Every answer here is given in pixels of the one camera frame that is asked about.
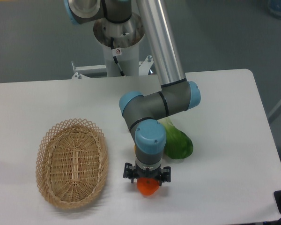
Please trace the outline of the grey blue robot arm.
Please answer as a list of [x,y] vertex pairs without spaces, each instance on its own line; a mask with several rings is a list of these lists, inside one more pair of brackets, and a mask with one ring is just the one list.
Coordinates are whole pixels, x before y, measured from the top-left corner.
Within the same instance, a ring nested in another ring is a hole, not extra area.
[[107,46],[112,64],[120,76],[128,72],[119,62],[123,50],[147,35],[161,90],[144,96],[138,91],[119,100],[121,114],[135,143],[135,164],[126,163],[124,178],[153,179],[159,184],[171,181],[171,168],[161,167],[166,131],[159,120],[196,107],[200,90],[182,70],[166,2],[139,0],[139,14],[132,12],[129,0],[66,0],[70,20],[76,24],[95,21],[94,34]]

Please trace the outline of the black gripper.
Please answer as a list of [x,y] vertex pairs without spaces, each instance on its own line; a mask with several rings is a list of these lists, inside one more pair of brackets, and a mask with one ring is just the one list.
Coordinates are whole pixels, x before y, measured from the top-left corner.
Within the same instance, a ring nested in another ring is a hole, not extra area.
[[125,163],[123,178],[131,180],[132,184],[135,179],[152,178],[159,182],[159,186],[162,186],[165,182],[171,182],[171,167],[166,166],[161,168],[161,166],[159,166],[154,170],[150,170],[142,169],[137,164],[133,166],[130,163]]

